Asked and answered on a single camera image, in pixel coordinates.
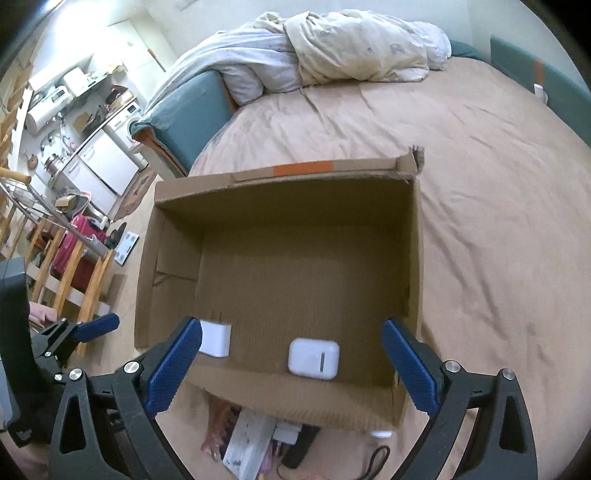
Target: rug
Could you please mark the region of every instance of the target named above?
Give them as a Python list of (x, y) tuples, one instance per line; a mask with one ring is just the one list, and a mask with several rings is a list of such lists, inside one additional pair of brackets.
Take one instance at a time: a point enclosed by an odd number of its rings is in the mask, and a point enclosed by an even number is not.
[(124, 217), (132, 214), (139, 204), (142, 203), (146, 192), (152, 185), (152, 182), (156, 178), (156, 172), (151, 167), (146, 167), (142, 172), (140, 172), (139, 176), (135, 179), (133, 185), (128, 190), (123, 202), (119, 207), (115, 217), (113, 218), (113, 222), (117, 220), (121, 220)]

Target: blue gripper pad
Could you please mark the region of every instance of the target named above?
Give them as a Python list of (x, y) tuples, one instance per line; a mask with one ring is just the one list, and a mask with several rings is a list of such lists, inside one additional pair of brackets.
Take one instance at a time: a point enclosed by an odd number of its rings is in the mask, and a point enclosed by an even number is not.
[(96, 320), (81, 323), (74, 331), (74, 338), (79, 342), (86, 343), (105, 335), (119, 327), (119, 317), (114, 313), (108, 313)]
[(390, 363), (398, 372), (417, 410), (424, 411), (429, 417), (433, 417), (439, 412), (440, 407), (437, 399), (437, 384), (411, 346), (411, 341), (422, 345), (401, 320), (388, 320), (384, 323), (382, 346), (386, 350)]
[(168, 410), (177, 390), (201, 348), (201, 323), (192, 319), (177, 336), (148, 380), (148, 394), (144, 410), (148, 418)]

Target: teal headboard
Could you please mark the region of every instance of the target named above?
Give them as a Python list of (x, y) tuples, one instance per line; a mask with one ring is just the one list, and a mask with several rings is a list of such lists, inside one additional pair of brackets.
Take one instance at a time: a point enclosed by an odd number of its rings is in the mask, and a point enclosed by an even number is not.
[(491, 65), (529, 91), (544, 87), (548, 107), (591, 147), (591, 93), (531, 53), (491, 36)]

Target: orange tape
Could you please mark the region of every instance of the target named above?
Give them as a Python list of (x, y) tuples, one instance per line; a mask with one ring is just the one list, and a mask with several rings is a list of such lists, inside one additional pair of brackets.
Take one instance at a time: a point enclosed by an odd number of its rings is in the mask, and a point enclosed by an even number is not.
[(335, 163), (332, 160), (290, 163), (273, 167), (273, 176), (286, 177), (290, 175), (308, 175), (310, 173), (328, 173), (334, 169)]
[(534, 60), (534, 68), (535, 68), (535, 82), (538, 85), (544, 86), (544, 60), (535, 59)]

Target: beige bed sheet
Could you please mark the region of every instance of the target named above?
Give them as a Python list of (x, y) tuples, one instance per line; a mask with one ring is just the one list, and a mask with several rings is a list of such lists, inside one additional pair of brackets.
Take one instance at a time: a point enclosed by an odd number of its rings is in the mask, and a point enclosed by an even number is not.
[[(591, 149), (533, 94), (485, 63), (450, 59), (421, 83), (269, 95), (237, 112), (191, 175), (395, 157), (412, 144), (426, 149), (422, 335), (468, 371), (515, 370), (540, 478), (555, 478), (591, 427)], [(406, 410), (380, 478), (426, 420)], [(441, 478), (453, 475), (466, 427)], [(304, 468), (350, 478), (372, 445), (326, 432)]]

